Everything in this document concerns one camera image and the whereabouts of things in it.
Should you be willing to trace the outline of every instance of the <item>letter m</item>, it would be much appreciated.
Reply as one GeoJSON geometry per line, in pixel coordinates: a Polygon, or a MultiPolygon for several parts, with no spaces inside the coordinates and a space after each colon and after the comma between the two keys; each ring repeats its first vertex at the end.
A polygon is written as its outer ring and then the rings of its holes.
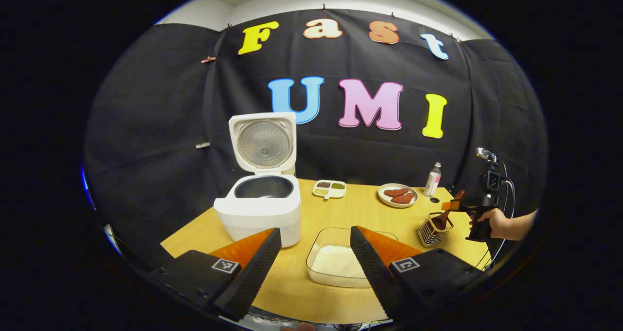
{"type": "Polygon", "coordinates": [[[338,122],[340,126],[346,128],[358,126],[360,121],[355,116],[357,109],[366,127],[372,125],[378,113],[381,113],[381,117],[376,121],[376,127],[379,129],[398,130],[402,127],[398,120],[398,101],[403,91],[402,85],[385,82],[381,84],[374,98],[370,97],[359,79],[341,80],[340,87],[344,89],[344,116],[338,122]]]}

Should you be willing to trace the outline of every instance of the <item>plastic bottle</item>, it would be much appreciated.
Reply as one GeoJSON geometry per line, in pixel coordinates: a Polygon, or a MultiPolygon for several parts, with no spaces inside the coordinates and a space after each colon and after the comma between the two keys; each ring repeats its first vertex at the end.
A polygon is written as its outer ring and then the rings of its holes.
{"type": "Polygon", "coordinates": [[[424,189],[424,195],[426,197],[432,197],[437,190],[437,186],[439,185],[439,180],[441,180],[441,163],[435,163],[435,167],[429,173],[429,179],[426,182],[426,187],[424,189]]]}

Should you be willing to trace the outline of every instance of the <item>person's hand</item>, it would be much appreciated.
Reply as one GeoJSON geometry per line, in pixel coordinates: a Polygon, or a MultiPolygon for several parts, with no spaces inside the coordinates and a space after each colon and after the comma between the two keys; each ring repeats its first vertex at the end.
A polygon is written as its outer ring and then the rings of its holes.
{"type": "MultiPolygon", "coordinates": [[[[469,218],[471,219],[469,224],[473,225],[474,216],[469,216],[469,218]]],[[[491,226],[491,237],[494,239],[504,238],[509,218],[506,218],[500,209],[494,208],[483,213],[480,218],[478,218],[478,221],[483,221],[485,219],[489,220],[489,225],[491,226]]]]}
{"type": "Polygon", "coordinates": [[[296,327],[296,330],[292,330],[290,329],[290,327],[282,327],[281,331],[316,331],[316,327],[314,325],[305,324],[303,322],[303,324],[300,324],[298,325],[298,327],[296,327]]]}

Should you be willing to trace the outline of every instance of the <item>table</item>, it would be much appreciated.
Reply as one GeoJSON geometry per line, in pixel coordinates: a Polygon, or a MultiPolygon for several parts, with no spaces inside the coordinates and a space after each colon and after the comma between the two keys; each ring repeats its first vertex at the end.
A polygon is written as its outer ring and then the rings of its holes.
{"type": "MultiPolygon", "coordinates": [[[[429,213],[441,211],[441,204],[452,199],[450,193],[439,187],[433,203],[423,195],[423,187],[413,187],[418,200],[408,208],[393,208],[379,200],[375,185],[347,184],[343,198],[323,200],[314,196],[316,181],[300,179],[301,240],[292,247],[283,248],[258,292],[253,306],[270,313],[308,322],[326,324],[358,324],[385,320],[387,315],[371,288],[352,289],[313,282],[307,273],[305,260],[316,236],[325,227],[361,225],[374,231],[387,231],[400,242],[421,251],[442,248],[469,264],[476,265],[485,255],[483,242],[465,240],[469,235],[469,216],[451,213],[454,228],[440,243],[423,247],[417,230],[429,213]]],[[[214,208],[196,217],[161,245],[173,256],[195,249],[209,253],[233,240],[225,231],[214,208]]],[[[489,253],[483,261],[489,259],[489,253]]]]}

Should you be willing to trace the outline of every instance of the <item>white wall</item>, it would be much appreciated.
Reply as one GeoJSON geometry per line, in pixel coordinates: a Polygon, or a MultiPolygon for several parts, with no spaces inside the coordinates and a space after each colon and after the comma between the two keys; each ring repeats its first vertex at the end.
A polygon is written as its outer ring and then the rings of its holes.
{"type": "Polygon", "coordinates": [[[218,0],[190,0],[155,24],[183,23],[219,31],[227,27],[230,5],[218,0]]]}
{"type": "Polygon", "coordinates": [[[227,27],[227,23],[236,25],[281,12],[321,9],[324,3],[328,9],[365,10],[383,14],[394,12],[397,18],[404,18],[445,33],[452,33],[460,40],[492,38],[465,16],[451,18],[430,6],[411,0],[250,0],[236,6],[231,6],[224,1],[226,0],[191,0],[156,24],[166,20],[167,23],[186,23],[221,30],[227,27]]]}

